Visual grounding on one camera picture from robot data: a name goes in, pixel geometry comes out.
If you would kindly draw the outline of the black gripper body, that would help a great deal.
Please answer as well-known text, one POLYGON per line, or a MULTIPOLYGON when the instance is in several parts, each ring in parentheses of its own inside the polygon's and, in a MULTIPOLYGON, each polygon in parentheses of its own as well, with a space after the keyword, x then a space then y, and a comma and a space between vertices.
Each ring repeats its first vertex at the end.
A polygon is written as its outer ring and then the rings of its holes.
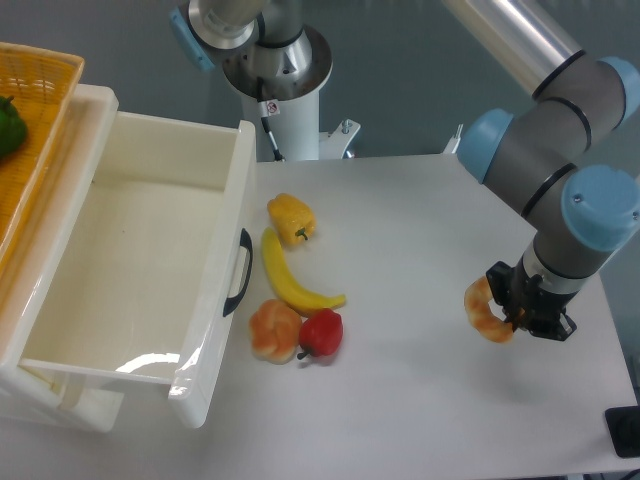
POLYGON ((522 261, 515 267, 496 262, 486 272, 486 279, 494 302, 502 308, 503 322, 513 332, 522 329, 537 338, 563 342, 577 330, 566 313, 575 293, 557 294, 543 289, 543 277, 529 276, 522 261))

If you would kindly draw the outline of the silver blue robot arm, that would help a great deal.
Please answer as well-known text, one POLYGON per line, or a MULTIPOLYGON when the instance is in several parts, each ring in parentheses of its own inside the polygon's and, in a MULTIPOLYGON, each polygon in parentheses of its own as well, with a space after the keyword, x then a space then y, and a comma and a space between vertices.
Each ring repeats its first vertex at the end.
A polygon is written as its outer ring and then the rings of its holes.
MULTIPOLYGON (((639 188, 624 171, 575 159, 639 107, 639 73, 616 57, 595 60, 533 1, 451 1, 452 14, 535 105, 514 117, 494 109, 460 128, 447 149, 536 234, 515 265, 497 263, 466 291, 469 323, 503 343, 517 330, 556 341, 576 329, 567 304, 639 228, 639 188)), ((170 24, 189 59, 221 66, 258 129, 266 160, 337 159, 357 126, 304 125, 332 60, 305 27, 296 1, 191 1, 170 24)))

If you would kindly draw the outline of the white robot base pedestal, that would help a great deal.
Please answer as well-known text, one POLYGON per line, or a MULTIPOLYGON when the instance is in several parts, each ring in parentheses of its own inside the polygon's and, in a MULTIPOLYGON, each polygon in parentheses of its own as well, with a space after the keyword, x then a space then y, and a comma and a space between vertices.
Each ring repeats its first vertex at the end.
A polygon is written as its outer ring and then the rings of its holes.
POLYGON ((320 129, 320 92, 332 67, 329 44, 310 26, 288 45, 253 44, 223 63, 224 75, 240 97, 243 118, 255 126, 258 161, 352 156, 358 122, 345 118, 331 131, 320 129))

